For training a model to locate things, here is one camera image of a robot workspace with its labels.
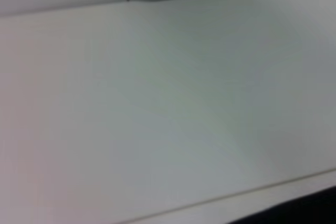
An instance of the table surface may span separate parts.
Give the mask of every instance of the table surface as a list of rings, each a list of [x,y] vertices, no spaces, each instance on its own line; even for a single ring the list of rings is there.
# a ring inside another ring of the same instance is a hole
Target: table surface
[[[0,19],[1,210],[116,223],[336,167],[335,14],[176,0]]]
[[[283,183],[234,197],[214,200],[177,211],[152,216],[132,224],[224,224],[335,186],[336,172]]]

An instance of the white desk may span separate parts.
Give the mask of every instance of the white desk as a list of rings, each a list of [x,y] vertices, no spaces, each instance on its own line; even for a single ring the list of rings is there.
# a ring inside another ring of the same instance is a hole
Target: white desk
[[[328,189],[335,186],[335,182],[336,172],[329,172],[153,216],[132,224],[231,223],[278,204]]]
[[[178,0],[1,19],[1,215],[115,223],[336,167],[335,14]]]

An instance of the white table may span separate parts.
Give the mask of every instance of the white table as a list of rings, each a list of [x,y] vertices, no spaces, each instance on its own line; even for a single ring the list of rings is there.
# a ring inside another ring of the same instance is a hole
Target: white table
[[[1,19],[1,215],[116,223],[335,168],[335,14],[177,0]]]

